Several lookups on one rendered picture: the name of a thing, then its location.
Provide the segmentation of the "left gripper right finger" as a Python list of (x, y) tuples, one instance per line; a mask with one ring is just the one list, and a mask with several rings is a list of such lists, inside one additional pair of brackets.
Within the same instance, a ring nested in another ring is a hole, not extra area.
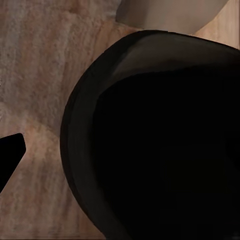
[(224, 151), (240, 173), (240, 134), (231, 132), (227, 135)]

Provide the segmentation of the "cauldron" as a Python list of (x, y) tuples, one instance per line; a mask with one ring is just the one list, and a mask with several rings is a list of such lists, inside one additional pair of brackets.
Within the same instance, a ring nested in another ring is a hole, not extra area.
[(60, 156), (76, 202), (108, 240), (240, 240), (240, 49), (141, 30), (84, 72)]

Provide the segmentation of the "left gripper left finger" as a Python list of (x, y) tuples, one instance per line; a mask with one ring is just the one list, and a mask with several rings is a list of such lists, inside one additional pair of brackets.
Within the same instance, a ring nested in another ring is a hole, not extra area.
[(21, 133), (0, 138), (0, 193), (26, 153)]

